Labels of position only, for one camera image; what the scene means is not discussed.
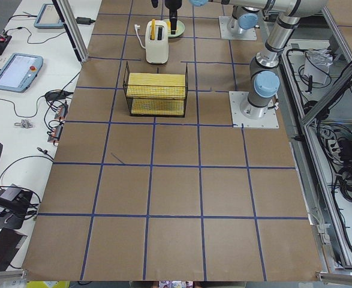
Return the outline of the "small grey metal clamp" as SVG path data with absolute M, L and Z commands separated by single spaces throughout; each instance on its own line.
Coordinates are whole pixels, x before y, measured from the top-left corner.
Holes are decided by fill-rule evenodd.
M 19 122 L 15 122 L 14 126 L 17 128 L 24 128 L 24 129 L 29 129 L 34 127 L 33 123 L 30 122 L 28 119 L 21 119 Z

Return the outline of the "far blue teach pendant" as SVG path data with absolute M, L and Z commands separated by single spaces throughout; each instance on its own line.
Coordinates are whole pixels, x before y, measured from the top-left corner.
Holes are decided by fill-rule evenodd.
M 53 4 L 42 5 L 34 22 L 37 29 L 62 29 L 64 26 Z

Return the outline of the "near blue teach pendant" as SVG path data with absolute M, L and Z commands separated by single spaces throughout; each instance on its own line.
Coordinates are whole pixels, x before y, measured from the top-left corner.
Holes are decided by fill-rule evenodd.
M 24 92 L 37 77 L 43 62 L 41 56 L 13 53 L 0 70 L 0 90 Z

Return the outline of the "yellow toast slice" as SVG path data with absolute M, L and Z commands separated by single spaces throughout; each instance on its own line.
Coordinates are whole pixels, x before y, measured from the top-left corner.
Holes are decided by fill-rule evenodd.
M 155 19 L 152 19 L 151 21 L 151 33 L 150 33 L 150 39 L 155 40 L 155 29 L 156 29 L 156 22 Z

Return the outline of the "black power adapter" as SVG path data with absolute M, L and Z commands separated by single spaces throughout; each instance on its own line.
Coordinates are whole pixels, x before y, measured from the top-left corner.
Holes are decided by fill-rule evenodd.
M 95 20 L 89 17 L 76 17 L 76 23 L 80 25 L 91 25 L 95 23 Z

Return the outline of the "green plate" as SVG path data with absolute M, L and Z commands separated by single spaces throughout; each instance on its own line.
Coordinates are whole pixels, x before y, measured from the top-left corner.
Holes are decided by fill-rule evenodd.
M 176 37 L 180 37 L 184 31 L 185 31 L 185 25 L 183 24 L 183 22 L 181 22 L 180 20 L 177 21 L 177 25 L 176 25 L 176 32 L 174 34 L 172 34 L 171 32 L 171 23 L 170 23 L 170 19 L 163 19 L 164 22 L 166 22 L 167 27 L 168 27 L 168 37 L 169 38 L 176 38 Z

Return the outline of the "blue teach pendant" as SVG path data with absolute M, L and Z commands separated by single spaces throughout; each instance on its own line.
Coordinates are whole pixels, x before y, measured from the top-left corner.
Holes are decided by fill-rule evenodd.
M 42 5 L 34 22 L 37 29 L 62 29 L 64 26 L 53 4 Z
M 41 56 L 13 53 L 0 70 L 0 90 L 24 92 L 37 77 L 43 62 Z

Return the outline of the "white paper box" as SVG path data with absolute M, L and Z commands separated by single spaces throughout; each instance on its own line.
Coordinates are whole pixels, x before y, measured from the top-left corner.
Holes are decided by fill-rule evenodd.
M 329 77 L 330 66 L 333 64 L 333 58 L 327 49 L 306 50 L 305 64 L 303 69 L 303 78 L 312 82 L 325 85 Z

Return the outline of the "white toaster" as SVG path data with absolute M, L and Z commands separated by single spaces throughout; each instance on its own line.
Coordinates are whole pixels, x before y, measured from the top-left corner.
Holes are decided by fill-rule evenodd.
M 165 64 L 169 58 L 168 27 L 166 22 L 155 20 L 155 40 L 150 39 L 151 21 L 148 22 L 145 34 L 146 61 L 150 64 Z

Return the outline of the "aluminium frame post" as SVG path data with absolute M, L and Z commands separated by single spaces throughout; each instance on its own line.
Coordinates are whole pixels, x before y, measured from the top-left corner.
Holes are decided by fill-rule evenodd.
M 89 53 L 86 48 L 83 37 L 80 33 L 72 8 L 67 0 L 52 0 L 53 5 L 58 13 L 58 16 L 67 32 L 71 46 L 74 50 L 77 60 L 80 63 L 85 63 L 89 58 Z

